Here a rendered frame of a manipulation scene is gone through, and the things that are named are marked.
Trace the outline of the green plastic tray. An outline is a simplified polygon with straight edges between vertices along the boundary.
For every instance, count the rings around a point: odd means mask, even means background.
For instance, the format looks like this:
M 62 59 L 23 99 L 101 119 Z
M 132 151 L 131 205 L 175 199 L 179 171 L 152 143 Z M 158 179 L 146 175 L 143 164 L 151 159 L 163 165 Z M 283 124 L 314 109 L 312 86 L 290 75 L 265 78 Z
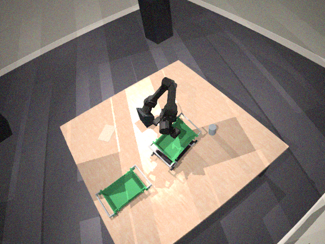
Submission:
M 179 117 L 183 115 L 190 123 L 192 123 L 200 133 L 196 134 L 187 124 L 185 124 Z M 183 113 L 180 113 L 177 116 L 177 121 L 172 124 L 173 128 L 180 129 L 181 133 L 174 139 L 173 137 L 167 134 L 161 135 L 156 141 L 152 142 L 148 147 L 169 167 L 171 167 L 175 160 L 177 160 L 178 156 L 184 151 L 184 149 L 195 140 L 195 137 L 198 137 L 202 131 L 191 122 Z M 150 146 L 155 145 L 158 149 L 160 149 L 171 161 L 171 165 L 169 165 L 163 158 L 161 158 Z

